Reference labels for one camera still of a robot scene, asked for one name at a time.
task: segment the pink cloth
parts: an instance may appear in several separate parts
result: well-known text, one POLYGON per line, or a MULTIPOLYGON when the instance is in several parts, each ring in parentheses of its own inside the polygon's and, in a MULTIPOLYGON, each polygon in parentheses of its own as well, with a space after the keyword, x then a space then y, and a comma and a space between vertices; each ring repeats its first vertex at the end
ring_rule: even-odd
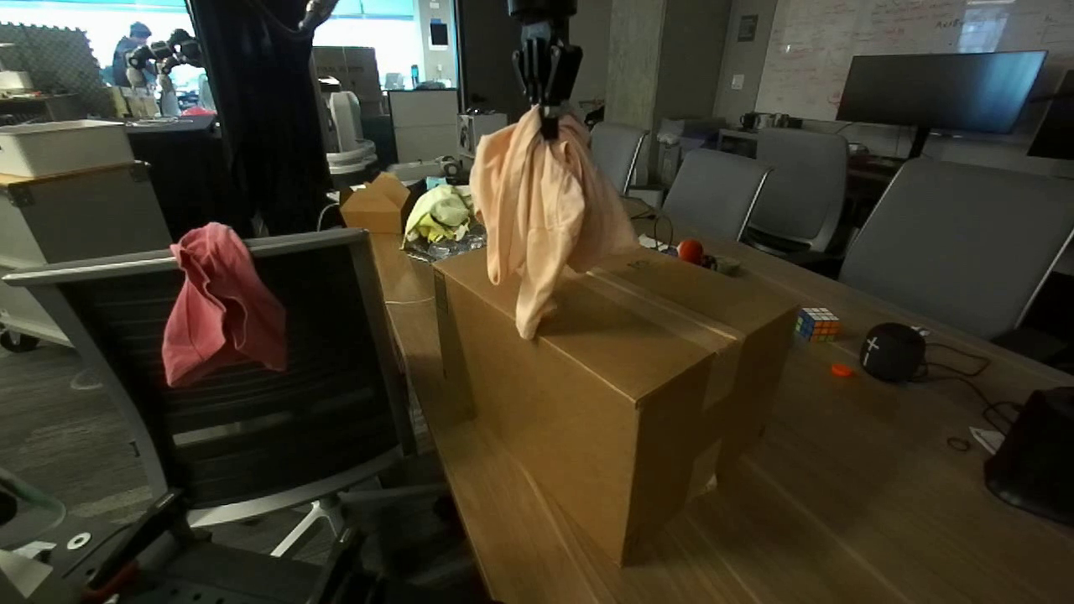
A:
POLYGON ((286 369, 286 309, 263 285, 246 240, 218 222, 170 245, 185 282, 163 325, 163 382, 190 387, 233 362, 286 369))
POLYGON ((604 257, 638 249, 633 227, 615 188, 588 154, 588 130, 560 118, 560 139, 541 139, 541 114, 529 106, 515 123, 477 143, 472 203, 485 227, 485 270, 520 276, 514 325, 524 340, 552 311, 552 288, 565 265, 597 269, 604 257))

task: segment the desk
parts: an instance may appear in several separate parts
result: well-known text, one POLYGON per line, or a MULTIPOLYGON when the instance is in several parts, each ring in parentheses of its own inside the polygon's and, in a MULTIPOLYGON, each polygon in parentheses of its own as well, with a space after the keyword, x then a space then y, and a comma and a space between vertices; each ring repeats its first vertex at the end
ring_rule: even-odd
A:
MULTIPOLYGON (((912 319, 838 282, 742 245, 739 257, 802 301, 821 301, 862 331, 912 319)), ((982 453, 953 453, 947 436, 980 425, 959 382, 882 387, 832 380, 851 345, 796 345, 770 428, 723 482, 684 509, 638 566, 606 565, 529 475, 467 415, 439 382, 428 269, 374 245, 388 314, 427 409, 431 442, 467 521, 493 596, 527 600, 1067 600, 1074 533, 985 493, 982 453)), ((1069 376, 942 325, 935 340, 982 352, 975 380, 993 398, 1025 398, 1069 376)))

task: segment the small box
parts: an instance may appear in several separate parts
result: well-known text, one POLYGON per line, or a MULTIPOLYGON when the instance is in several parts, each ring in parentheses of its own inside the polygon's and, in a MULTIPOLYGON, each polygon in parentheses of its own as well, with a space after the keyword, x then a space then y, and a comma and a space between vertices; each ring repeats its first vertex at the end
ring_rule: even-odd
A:
POLYGON ((843 329, 838 314, 821 304, 805 304, 796 321, 797 340, 836 340, 843 329))
POLYGON ((343 202, 343 222, 363 230, 398 236, 405 199, 409 190, 398 178, 378 175, 343 202))
POLYGON ((53 178, 134 165, 122 119, 40 119, 0 128, 0 175, 53 178))
POLYGON ((435 263, 449 388, 609 561, 644 543, 750 447, 796 304, 747 276, 638 255, 566 276, 537 341, 478 250, 435 263))

